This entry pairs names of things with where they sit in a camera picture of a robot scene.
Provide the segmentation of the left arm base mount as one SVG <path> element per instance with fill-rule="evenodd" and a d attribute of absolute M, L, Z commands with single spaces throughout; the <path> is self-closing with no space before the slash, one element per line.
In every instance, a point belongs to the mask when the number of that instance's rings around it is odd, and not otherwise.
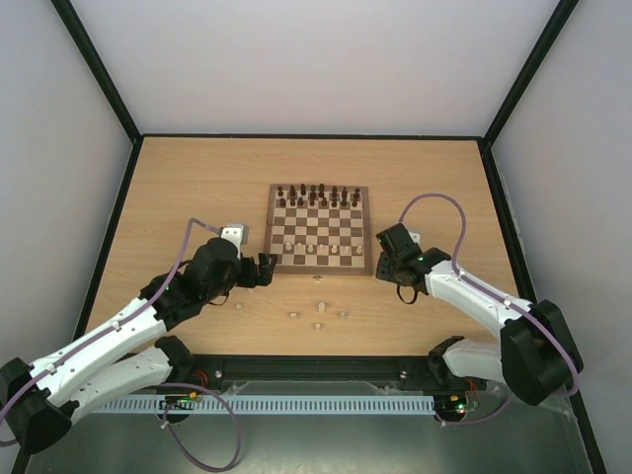
<path fill-rule="evenodd" d="M 203 386 L 211 390 L 219 390 L 225 371 L 224 361 L 214 355 L 192 355 L 177 361 L 167 382 L 183 382 Z"/>

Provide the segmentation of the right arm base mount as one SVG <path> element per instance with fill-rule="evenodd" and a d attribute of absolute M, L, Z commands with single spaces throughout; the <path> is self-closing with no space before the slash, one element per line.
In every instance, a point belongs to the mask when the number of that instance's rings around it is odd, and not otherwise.
<path fill-rule="evenodd" d="M 432 356 L 403 356 L 398 359 L 399 384 L 403 390 L 425 392 L 462 391 L 478 388 L 483 380 L 476 377 L 459 377 L 452 374 L 444 361 Z"/>

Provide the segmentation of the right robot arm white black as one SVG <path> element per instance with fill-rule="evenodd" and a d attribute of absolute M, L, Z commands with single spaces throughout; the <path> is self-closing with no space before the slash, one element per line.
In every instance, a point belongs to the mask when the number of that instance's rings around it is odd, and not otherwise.
<path fill-rule="evenodd" d="M 441 343 L 430 354 L 437 384 L 449 387 L 465 377 L 493 380 L 531 406 L 561 390 L 576 392 L 584 362 L 556 304 L 500 291 L 444 251 L 423 250 L 403 223 L 379 232 L 376 239 L 381 247 L 378 278 L 450 304 L 496 339 L 487 344 L 454 337 Z"/>

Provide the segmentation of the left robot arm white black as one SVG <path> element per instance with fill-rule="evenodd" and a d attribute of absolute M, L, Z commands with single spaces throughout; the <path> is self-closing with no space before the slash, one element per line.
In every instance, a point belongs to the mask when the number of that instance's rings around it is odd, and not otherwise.
<path fill-rule="evenodd" d="M 238 241 L 212 238 L 97 329 L 33 362 L 6 362 L 1 419 L 14 442 L 27 454 L 39 453 L 119 396 L 185 381 L 195 358 L 171 330 L 234 287 L 269 285 L 276 263 L 276 255 L 249 258 Z"/>

